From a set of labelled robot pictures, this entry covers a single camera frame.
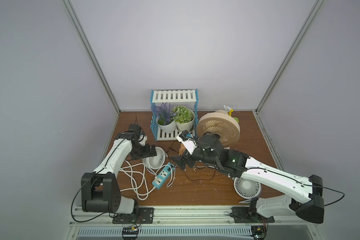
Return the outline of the teal power strip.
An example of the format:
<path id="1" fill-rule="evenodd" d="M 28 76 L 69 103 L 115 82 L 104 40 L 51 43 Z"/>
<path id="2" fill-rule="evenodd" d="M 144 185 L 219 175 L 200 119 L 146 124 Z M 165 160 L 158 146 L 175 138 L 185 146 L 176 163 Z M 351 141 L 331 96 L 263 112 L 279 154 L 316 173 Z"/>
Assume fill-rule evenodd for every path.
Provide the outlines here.
<path id="1" fill-rule="evenodd" d="M 169 178 L 172 179 L 174 176 L 174 168 L 175 166 L 171 163 L 162 166 L 152 182 L 153 186 L 159 190 Z"/>

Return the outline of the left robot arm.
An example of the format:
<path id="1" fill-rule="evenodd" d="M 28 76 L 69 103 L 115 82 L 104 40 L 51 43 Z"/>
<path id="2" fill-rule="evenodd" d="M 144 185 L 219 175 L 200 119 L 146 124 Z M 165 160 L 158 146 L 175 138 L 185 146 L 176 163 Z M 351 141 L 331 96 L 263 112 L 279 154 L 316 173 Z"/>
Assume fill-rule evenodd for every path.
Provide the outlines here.
<path id="1" fill-rule="evenodd" d="M 82 210 L 91 213 L 132 214 L 137 202 L 121 195 L 117 175 L 127 156 L 140 160 L 157 155 L 154 145 L 138 124 L 117 134 L 114 145 L 101 164 L 81 178 Z"/>

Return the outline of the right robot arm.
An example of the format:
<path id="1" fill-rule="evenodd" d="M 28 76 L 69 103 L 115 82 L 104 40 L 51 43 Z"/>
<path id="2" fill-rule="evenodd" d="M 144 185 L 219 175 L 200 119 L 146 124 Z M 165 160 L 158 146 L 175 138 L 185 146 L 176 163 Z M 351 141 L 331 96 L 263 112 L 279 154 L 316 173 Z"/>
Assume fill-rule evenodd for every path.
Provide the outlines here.
<path id="1" fill-rule="evenodd" d="M 235 181 L 254 181 L 282 193 L 267 199 L 252 197 L 257 215 L 264 218 L 296 215 L 310 223 L 323 223 L 325 204 L 321 177 L 301 177 L 270 167 L 245 153 L 225 149 L 211 133 L 196 139 L 183 131 L 177 135 L 177 140 L 186 148 L 182 155 L 171 158 L 180 169 L 192 168 L 200 162 Z"/>

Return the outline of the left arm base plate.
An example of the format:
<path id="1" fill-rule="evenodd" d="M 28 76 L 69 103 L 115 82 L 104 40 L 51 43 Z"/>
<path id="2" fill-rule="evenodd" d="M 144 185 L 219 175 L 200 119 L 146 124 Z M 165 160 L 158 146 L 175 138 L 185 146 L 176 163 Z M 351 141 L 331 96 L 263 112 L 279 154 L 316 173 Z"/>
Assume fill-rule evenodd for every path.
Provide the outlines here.
<path id="1" fill-rule="evenodd" d="M 135 209 L 131 214 L 116 214 L 113 219 L 113 224 L 152 224 L 154 218 L 155 208 L 143 207 Z"/>

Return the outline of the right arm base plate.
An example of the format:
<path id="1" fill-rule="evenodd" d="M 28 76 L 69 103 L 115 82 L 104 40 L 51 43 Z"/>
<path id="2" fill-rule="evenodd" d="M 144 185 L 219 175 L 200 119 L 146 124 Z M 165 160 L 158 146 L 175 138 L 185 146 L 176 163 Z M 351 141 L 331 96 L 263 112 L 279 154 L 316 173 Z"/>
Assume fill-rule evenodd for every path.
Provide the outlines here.
<path id="1" fill-rule="evenodd" d="M 249 207 L 232 207 L 229 216 L 234 219 L 235 223 L 244 224 L 267 224 L 274 223 L 274 217 L 265 218 L 257 212 L 250 212 Z"/>

